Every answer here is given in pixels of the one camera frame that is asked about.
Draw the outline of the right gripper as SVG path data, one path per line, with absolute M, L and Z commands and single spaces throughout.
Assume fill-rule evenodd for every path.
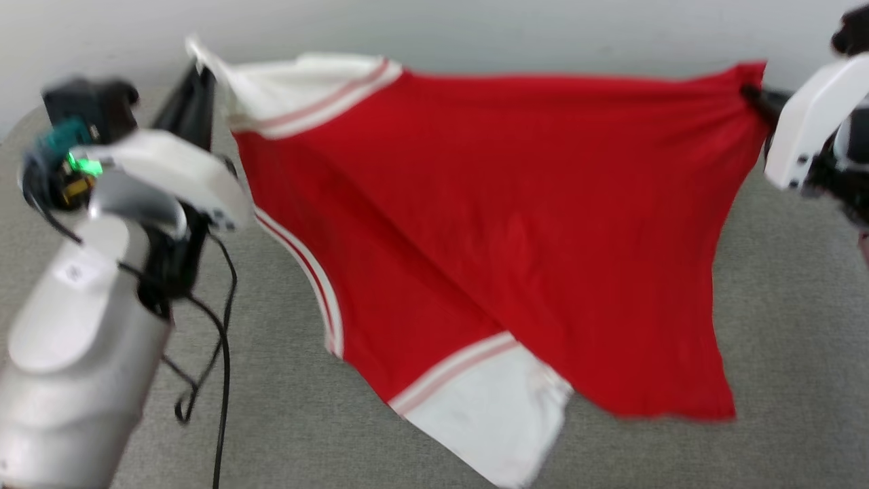
M 741 96 L 774 130 L 764 176 L 777 189 L 805 182 L 812 158 L 867 97 L 868 55 L 824 65 L 785 103 L 781 92 L 743 84 Z

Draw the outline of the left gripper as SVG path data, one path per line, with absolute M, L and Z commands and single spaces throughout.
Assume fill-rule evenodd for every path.
M 176 136 L 189 99 L 190 143 Z M 253 220 L 253 206 L 223 159 L 211 154 L 214 103 L 214 74 L 202 67 L 196 75 L 196 65 L 188 65 L 150 125 L 155 130 L 134 130 L 109 145 L 80 145 L 69 154 L 100 163 L 103 175 L 120 170 L 204 213 L 217 227 L 237 231 Z

